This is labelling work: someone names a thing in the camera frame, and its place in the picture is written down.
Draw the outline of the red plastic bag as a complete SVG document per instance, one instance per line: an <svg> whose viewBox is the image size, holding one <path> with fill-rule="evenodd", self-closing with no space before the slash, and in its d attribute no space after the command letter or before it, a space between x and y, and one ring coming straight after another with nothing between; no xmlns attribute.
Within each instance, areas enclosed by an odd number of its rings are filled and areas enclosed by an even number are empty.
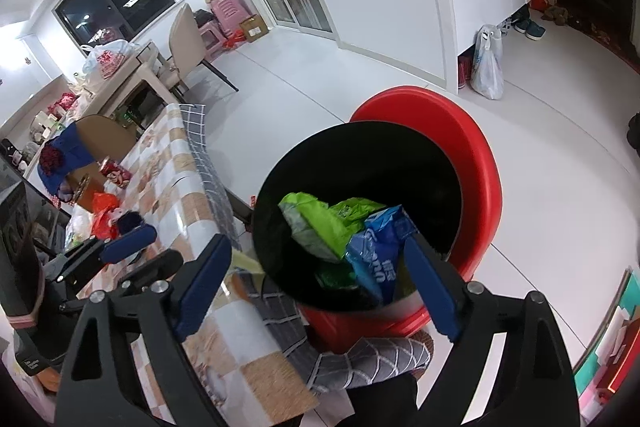
<svg viewBox="0 0 640 427"><path fill-rule="evenodd" d="M91 235L97 239L117 239L117 220L122 215L120 202L111 193L94 193L92 198Z"/></svg>

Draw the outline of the light green plastic bag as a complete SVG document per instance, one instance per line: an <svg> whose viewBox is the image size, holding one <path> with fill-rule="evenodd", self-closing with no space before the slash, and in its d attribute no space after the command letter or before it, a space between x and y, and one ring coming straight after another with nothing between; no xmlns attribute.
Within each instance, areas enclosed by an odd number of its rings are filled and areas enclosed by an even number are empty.
<svg viewBox="0 0 640 427"><path fill-rule="evenodd" d="M294 241L322 261L314 276L322 287L356 289L354 271L345 257L349 239L364 229L364 220L384 209L371 199L352 197L332 206L314 195L288 193L278 207Z"/></svg>

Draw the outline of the blue plastic bag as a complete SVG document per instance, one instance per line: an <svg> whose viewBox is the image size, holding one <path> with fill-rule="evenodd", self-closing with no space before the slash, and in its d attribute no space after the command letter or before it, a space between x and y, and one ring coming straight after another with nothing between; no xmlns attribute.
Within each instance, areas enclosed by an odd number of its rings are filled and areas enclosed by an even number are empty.
<svg viewBox="0 0 640 427"><path fill-rule="evenodd" d="M349 239L345 257L355 280L380 306L395 300L400 250L415 231L404 208L395 206L372 213Z"/></svg>

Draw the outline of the black trash bin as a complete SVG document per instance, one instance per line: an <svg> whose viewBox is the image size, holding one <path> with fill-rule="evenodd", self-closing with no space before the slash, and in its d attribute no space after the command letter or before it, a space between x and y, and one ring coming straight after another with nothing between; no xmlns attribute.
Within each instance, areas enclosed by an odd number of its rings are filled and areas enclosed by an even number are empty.
<svg viewBox="0 0 640 427"><path fill-rule="evenodd" d="M253 239L262 269L296 303L363 312L413 290L407 236L449 254L461 215L460 181L438 145L401 124L359 121L278 161L257 196Z"/></svg>

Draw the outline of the dark blue cap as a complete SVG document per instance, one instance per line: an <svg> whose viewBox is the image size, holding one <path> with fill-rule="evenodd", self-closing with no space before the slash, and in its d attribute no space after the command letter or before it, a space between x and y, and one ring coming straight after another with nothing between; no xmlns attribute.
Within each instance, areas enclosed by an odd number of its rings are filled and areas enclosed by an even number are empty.
<svg viewBox="0 0 640 427"><path fill-rule="evenodd" d="M120 236L134 231L135 228L140 227L143 223L144 220L137 211L127 211L115 221L115 225Z"/></svg>

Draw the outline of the brown wooden box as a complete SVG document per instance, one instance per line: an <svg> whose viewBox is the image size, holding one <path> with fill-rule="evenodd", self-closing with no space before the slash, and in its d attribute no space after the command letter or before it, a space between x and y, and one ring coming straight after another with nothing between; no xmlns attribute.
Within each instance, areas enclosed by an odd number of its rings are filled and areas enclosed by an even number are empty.
<svg viewBox="0 0 640 427"><path fill-rule="evenodd" d="M93 212L93 197L104 192L104 183L88 174L84 174L79 179L70 176L68 183L73 189L72 202L89 212Z"/></svg>

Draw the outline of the glass display cabinet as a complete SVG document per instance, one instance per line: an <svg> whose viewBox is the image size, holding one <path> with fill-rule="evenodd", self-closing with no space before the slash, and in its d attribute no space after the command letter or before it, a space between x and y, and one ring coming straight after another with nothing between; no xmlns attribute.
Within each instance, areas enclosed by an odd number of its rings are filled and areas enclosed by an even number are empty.
<svg viewBox="0 0 640 427"><path fill-rule="evenodd" d="M55 208L50 199L22 178L1 157L1 251L14 261L32 239L43 263L65 251L66 225L70 215Z"/></svg>

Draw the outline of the checked patterned tablecloth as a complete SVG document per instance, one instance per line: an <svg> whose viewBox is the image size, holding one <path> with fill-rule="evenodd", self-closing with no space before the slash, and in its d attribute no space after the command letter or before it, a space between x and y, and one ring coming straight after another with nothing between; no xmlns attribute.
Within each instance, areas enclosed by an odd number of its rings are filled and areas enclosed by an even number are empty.
<svg viewBox="0 0 640 427"><path fill-rule="evenodd" d="M134 269L167 248L196 259L218 232L238 233L238 221L204 144L201 105L166 106L122 165L132 174L126 190L106 184L122 207L141 213L157 231L140 257L107 265L83 283L77 296L111 291ZM198 331L183 341L195 373L233 426L273 426L318 407L294 366L286 361L257 309L226 277Z"/></svg>

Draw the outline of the white side table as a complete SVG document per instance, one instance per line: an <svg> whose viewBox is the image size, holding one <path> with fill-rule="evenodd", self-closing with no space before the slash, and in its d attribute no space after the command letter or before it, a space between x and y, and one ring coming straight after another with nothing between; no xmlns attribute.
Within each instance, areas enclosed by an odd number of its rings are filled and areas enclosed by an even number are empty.
<svg viewBox="0 0 640 427"><path fill-rule="evenodd" d="M164 105L178 104L178 98L155 74L153 70L155 63L165 65L166 61L157 45L152 40L148 40L126 58L124 64L110 79L103 80L96 88L96 92L89 91L88 104L80 115L111 117L140 88L150 89Z"/></svg>

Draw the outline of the white red shopping bag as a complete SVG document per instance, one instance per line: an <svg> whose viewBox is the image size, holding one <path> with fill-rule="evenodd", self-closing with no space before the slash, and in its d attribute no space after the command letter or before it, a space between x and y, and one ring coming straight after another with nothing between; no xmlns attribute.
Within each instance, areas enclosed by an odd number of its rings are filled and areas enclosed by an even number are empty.
<svg viewBox="0 0 640 427"><path fill-rule="evenodd" d="M109 80L129 57L140 50L137 43L124 39L116 39L96 46L82 44L80 48L87 53L85 63L82 65L82 75L89 77L98 74L103 80Z"/></svg>

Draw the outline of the beige dining chair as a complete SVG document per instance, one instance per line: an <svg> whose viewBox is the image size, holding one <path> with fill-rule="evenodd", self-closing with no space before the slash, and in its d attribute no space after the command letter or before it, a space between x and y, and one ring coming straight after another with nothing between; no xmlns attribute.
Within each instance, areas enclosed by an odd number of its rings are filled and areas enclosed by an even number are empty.
<svg viewBox="0 0 640 427"><path fill-rule="evenodd" d="M186 77L200 66L206 67L234 92L239 89L206 58L205 43L196 24L194 13L187 3L183 3L171 24L168 37L170 57L160 61L160 82L184 103L184 92L188 90Z"/></svg>

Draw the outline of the red plastic stool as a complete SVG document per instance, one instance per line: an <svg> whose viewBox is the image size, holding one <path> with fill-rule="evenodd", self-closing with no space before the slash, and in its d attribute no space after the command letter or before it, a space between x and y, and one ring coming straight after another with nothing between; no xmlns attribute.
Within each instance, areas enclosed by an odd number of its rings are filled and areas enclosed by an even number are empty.
<svg viewBox="0 0 640 427"><path fill-rule="evenodd" d="M502 191L485 135L464 109L432 91L377 94L346 124L300 142L282 164L283 193L401 205L463 280L497 232Z"/></svg>

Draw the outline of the small cardboard box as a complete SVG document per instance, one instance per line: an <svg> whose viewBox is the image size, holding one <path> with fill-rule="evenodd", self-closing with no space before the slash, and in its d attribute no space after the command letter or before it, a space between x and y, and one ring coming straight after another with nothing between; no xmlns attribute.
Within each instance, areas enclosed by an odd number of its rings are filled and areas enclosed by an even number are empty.
<svg viewBox="0 0 640 427"><path fill-rule="evenodd" d="M254 42L269 34L269 28L259 14L252 15L247 17L246 20L242 20L240 28L242 29L247 42Z"/></svg>

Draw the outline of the pink plastic stools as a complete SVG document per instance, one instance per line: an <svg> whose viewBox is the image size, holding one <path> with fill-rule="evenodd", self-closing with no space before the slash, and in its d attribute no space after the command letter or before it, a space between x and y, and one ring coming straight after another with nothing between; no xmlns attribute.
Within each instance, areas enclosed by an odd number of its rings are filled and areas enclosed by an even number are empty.
<svg viewBox="0 0 640 427"><path fill-rule="evenodd" d="M219 53L247 42L242 23L252 14L240 0L205 0L207 9L196 14L196 23L205 46L205 57L213 60Z"/></svg>

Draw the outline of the dark window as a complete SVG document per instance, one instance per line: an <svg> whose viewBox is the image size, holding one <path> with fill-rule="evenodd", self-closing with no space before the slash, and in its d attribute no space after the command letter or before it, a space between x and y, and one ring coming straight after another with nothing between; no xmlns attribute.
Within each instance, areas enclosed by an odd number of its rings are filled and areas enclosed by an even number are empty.
<svg viewBox="0 0 640 427"><path fill-rule="evenodd" d="M62 0L54 12L78 46L131 40L175 0Z"/></svg>

